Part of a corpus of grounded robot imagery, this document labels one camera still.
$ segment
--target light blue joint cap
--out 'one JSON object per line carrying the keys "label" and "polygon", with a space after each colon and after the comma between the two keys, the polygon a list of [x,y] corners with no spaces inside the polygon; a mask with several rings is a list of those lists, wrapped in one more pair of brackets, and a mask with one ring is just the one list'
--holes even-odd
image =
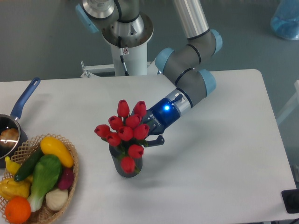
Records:
{"label": "light blue joint cap", "polygon": [[164,71],[164,67],[167,63],[167,60],[173,51],[174,51],[174,49],[172,49],[172,48],[165,48],[157,55],[156,60],[155,60],[155,65],[159,69],[159,71],[161,71],[162,73]]}
{"label": "light blue joint cap", "polygon": [[200,70],[199,73],[205,81],[206,96],[208,96],[211,92],[213,92],[216,89],[216,79],[214,78],[211,72],[205,69]]}
{"label": "light blue joint cap", "polygon": [[99,32],[99,29],[96,28],[96,26],[93,24],[93,22],[88,18],[86,13],[84,12],[83,8],[80,6],[80,4],[77,4],[76,6],[76,13],[83,25],[86,27],[86,29],[91,32],[92,34]]}
{"label": "light blue joint cap", "polygon": [[222,48],[222,37],[214,29],[211,29],[211,32],[214,34],[214,36],[216,38],[216,50],[214,52],[214,54],[216,54]]}

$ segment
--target bok choy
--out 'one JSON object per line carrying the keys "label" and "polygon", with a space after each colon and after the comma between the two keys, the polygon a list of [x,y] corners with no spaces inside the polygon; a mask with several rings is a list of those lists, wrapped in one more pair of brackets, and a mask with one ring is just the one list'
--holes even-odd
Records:
{"label": "bok choy", "polygon": [[55,155],[44,155],[36,164],[33,171],[31,195],[28,197],[32,212],[41,208],[45,195],[52,190],[61,173],[61,162]]}

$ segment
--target cable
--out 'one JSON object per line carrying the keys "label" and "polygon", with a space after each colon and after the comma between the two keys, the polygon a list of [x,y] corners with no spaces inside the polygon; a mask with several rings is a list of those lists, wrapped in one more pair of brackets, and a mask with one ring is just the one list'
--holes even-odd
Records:
{"label": "cable", "polygon": [[[121,37],[119,36],[118,37],[118,48],[121,49]],[[126,63],[125,63],[125,60],[123,58],[123,52],[121,52],[121,63],[122,63],[122,66],[123,66],[123,69],[125,71],[125,76],[129,76],[129,73],[128,73],[128,70],[127,70],[127,67],[126,67]]]}

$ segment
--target tulip bouquet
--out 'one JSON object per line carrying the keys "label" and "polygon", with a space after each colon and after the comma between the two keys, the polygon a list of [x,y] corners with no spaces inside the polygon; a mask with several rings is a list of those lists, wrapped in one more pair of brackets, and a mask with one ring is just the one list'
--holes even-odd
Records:
{"label": "tulip bouquet", "polygon": [[118,116],[108,119],[110,127],[105,124],[98,125],[94,130],[102,140],[108,142],[110,147],[114,147],[119,152],[117,160],[120,161],[120,166],[126,174],[140,172],[135,159],[141,158],[143,147],[148,146],[145,138],[148,136],[150,127],[141,123],[146,113],[144,101],[137,102],[130,114],[127,102],[120,100],[117,108]]}

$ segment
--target blue pan handle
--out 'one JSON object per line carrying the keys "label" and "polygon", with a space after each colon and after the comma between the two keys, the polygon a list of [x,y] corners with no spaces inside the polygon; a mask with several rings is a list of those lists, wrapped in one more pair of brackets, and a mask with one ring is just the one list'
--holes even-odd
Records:
{"label": "blue pan handle", "polygon": [[16,118],[21,118],[25,103],[27,102],[31,94],[34,92],[34,90],[37,88],[40,82],[40,78],[35,77],[34,79],[32,79],[31,83],[28,85],[28,87],[22,93],[18,101],[15,103],[10,115]]}

